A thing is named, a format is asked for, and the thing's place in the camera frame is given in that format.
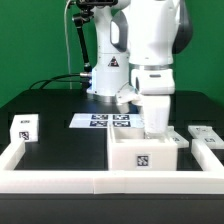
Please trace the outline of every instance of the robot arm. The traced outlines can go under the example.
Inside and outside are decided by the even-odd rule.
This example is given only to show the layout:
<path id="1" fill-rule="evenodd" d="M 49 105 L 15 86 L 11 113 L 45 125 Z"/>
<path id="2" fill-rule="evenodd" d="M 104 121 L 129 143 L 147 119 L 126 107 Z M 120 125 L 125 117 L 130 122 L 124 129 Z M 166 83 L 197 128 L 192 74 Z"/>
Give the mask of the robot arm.
<path id="1" fill-rule="evenodd" d="M 129 93 L 120 91 L 117 100 L 124 103 L 130 101 L 128 95 L 132 96 L 132 102 L 140 107 L 147 135 L 162 134 L 168 125 L 169 95 L 175 90 L 170 65 L 180 23 L 180 1 L 131 0 L 123 15 L 119 15 L 128 25 L 126 42 L 120 42 L 122 34 L 116 16 L 111 23 L 112 43 L 130 52 L 129 84 L 132 87 Z"/>

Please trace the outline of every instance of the white block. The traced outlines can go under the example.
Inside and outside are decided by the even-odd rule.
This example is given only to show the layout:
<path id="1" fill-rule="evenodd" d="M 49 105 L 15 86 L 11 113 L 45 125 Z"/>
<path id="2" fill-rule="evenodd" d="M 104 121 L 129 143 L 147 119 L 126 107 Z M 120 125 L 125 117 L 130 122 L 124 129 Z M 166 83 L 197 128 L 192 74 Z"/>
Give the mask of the white block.
<path id="1" fill-rule="evenodd" d="M 188 126 L 188 131 L 195 139 L 202 140 L 210 149 L 224 149 L 224 141 L 210 126 Z"/>
<path id="2" fill-rule="evenodd" d="M 203 141 L 194 139 L 191 152 L 203 171 L 224 172 L 222 163 Z"/>
<path id="3" fill-rule="evenodd" d="M 177 167 L 177 144 L 172 138 L 144 139 L 144 129 L 107 129 L 109 170 L 169 170 Z"/>
<path id="4" fill-rule="evenodd" d="M 38 130 L 38 114 L 15 115 L 10 128 L 11 142 L 20 138 L 25 142 L 37 142 Z"/>
<path id="5" fill-rule="evenodd" d="M 188 148 L 189 142 L 183 138 L 181 135 L 179 135 L 177 132 L 174 131 L 173 126 L 169 126 L 167 128 L 167 135 L 174 140 L 174 142 L 177 143 L 178 148 Z"/>
<path id="6" fill-rule="evenodd" d="M 0 156 L 0 170 L 14 170 L 25 153 L 23 139 L 12 142 Z"/>

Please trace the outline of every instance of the black table surface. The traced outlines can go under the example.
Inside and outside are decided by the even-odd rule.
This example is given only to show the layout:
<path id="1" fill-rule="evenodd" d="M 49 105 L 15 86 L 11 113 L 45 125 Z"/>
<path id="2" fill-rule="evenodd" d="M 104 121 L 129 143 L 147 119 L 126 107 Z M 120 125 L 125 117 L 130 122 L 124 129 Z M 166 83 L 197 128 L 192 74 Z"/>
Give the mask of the black table surface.
<path id="1" fill-rule="evenodd" d="M 171 97 L 169 125 L 191 143 L 188 125 L 212 126 L 224 139 L 224 109 L 199 92 Z M 0 109 L 0 152 L 16 114 L 39 114 L 39 141 L 26 143 L 16 170 L 107 170 L 106 129 L 69 128 L 75 113 L 119 113 L 80 90 L 27 90 Z M 134 106 L 130 113 L 137 113 Z M 214 153 L 224 161 L 222 150 Z M 200 170 L 190 147 L 178 170 Z M 2 223 L 223 223 L 224 195 L 0 194 Z"/>

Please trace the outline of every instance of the green wall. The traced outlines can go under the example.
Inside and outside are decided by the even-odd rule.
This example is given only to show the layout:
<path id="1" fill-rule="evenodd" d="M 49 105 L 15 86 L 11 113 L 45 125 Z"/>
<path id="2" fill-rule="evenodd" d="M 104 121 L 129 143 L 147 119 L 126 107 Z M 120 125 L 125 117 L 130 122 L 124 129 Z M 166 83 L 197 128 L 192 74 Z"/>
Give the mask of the green wall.
<path id="1" fill-rule="evenodd" d="M 65 0 L 0 0 L 0 106 L 39 80 L 67 74 Z M 177 90 L 195 90 L 224 106 L 224 1 L 186 0 L 194 26 L 190 45 L 175 56 Z M 73 8 L 68 17 L 75 13 Z M 72 72 L 82 70 L 74 25 L 68 24 Z M 94 24 L 85 26 L 92 64 L 96 63 Z M 68 83 L 50 88 L 69 88 Z"/>

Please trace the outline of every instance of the white cube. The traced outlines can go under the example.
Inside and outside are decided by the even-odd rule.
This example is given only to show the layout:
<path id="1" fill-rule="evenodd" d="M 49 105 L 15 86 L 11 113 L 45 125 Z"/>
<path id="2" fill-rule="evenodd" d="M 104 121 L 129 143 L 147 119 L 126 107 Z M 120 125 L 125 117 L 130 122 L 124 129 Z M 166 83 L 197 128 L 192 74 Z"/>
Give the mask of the white cube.
<path id="1" fill-rule="evenodd" d="M 15 115 L 10 128 L 11 142 L 18 138 L 23 138 L 25 142 L 37 142 L 38 130 L 38 114 Z"/>

